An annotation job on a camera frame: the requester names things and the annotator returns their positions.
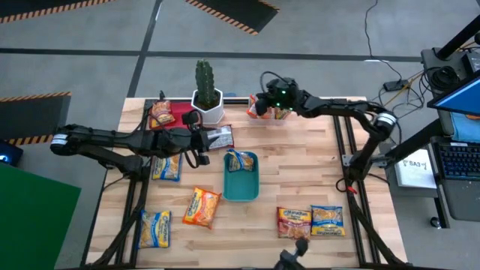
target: potted cactus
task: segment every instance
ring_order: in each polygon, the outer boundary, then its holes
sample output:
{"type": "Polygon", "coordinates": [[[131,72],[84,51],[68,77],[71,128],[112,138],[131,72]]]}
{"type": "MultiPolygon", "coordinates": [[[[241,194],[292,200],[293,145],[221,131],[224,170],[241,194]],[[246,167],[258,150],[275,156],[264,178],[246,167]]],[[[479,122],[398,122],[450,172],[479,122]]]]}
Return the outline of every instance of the potted cactus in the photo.
{"type": "Polygon", "coordinates": [[[217,125],[225,114],[224,93],[214,87],[212,67],[204,59],[196,63],[195,80],[191,105],[202,114],[204,125],[217,125]]]}

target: white paper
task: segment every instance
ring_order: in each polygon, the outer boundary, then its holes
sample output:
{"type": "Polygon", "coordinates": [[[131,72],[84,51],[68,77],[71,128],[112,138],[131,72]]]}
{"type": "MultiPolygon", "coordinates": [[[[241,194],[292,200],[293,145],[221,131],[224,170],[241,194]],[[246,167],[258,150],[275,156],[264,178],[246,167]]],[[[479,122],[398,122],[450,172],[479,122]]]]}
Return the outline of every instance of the white paper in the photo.
{"type": "Polygon", "coordinates": [[[395,164],[398,185],[409,188],[437,188],[428,151],[420,149],[395,164]]]}

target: computer screen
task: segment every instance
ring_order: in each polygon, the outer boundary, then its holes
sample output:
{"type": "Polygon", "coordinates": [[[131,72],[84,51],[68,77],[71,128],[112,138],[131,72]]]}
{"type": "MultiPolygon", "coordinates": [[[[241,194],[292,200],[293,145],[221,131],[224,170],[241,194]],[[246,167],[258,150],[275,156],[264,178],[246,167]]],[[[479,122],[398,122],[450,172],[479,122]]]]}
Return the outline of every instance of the computer screen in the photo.
{"type": "Polygon", "coordinates": [[[480,73],[471,76],[428,103],[429,107],[454,113],[480,116],[480,73]]]}

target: green mat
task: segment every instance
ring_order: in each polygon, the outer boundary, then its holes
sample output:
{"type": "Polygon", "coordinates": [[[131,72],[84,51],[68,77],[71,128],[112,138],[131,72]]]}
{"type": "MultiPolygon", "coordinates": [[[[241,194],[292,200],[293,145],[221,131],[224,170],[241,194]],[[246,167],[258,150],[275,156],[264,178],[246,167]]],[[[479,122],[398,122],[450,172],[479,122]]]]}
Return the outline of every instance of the green mat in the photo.
{"type": "Polygon", "coordinates": [[[0,164],[2,269],[55,267],[80,189],[0,164]]]}

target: white pot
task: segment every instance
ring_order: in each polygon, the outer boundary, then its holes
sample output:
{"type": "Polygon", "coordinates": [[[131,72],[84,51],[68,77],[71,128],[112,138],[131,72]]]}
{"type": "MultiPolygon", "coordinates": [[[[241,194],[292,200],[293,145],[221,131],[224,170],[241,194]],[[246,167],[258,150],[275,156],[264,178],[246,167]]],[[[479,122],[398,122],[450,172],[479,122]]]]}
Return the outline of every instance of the white pot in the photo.
{"type": "Polygon", "coordinates": [[[220,95],[220,103],[215,107],[209,110],[203,110],[199,107],[195,106],[195,96],[197,95],[198,90],[193,91],[192,95],[192,108],[199,110],[203,117],[203,124],[204,125],[218,125],[222,118],[225,115],[224,112],[224,93],[218,89],[215,89],[216,92],[220,95]]]}

